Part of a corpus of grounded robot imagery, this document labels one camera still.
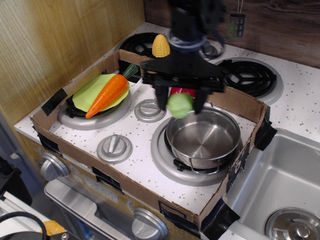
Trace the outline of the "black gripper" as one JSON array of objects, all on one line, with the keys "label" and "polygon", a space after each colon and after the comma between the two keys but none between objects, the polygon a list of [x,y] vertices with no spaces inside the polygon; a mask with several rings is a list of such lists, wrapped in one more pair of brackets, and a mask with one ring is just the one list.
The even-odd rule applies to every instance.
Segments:
[{"label": "black gripper", "polygon": [[224,91],[222,77],[226,76],[228,71],[207,61],[207,47],[207,42],[196,46],[172,45],[168,56],[141,63],[143,83],[155,89],[161,110],[166,110],[171,87],[196,91],[193,103],[196,114],[201,113],[208,95]]}]

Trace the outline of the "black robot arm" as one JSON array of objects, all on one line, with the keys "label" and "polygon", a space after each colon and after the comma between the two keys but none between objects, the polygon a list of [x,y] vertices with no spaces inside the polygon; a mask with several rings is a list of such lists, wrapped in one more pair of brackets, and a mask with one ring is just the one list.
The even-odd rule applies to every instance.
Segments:
[{"label": "black robot arm", "polygon": [[142,81],[152,85],[161,110],[165,110],[169,88],[196,91],[193,110],[200,113],[207,97],[222,93],[222,78],[228,71],[205,60],[200,49],[208,34],[217,35],[217,25],[224,21],[226,7],[220,0],[170,0],[170,54],[141,63]]}]

